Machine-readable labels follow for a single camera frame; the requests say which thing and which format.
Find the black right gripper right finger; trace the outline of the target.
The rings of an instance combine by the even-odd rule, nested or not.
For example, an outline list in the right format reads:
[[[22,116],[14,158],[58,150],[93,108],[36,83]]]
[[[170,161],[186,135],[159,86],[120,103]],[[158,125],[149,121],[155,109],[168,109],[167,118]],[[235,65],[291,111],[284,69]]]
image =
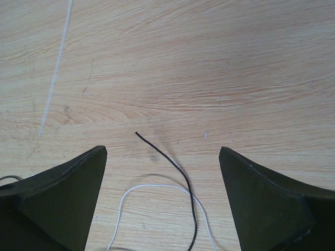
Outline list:
[[[334,191],[222,147],[219,162],[241,250],[334,250]]]

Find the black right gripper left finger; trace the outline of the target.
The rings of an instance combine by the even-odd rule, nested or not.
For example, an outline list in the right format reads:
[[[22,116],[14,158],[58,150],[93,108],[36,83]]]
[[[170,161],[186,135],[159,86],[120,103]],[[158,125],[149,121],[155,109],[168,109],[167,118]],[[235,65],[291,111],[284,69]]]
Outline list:
[[[1,250],[84,250],[107,150],[1,186]]]

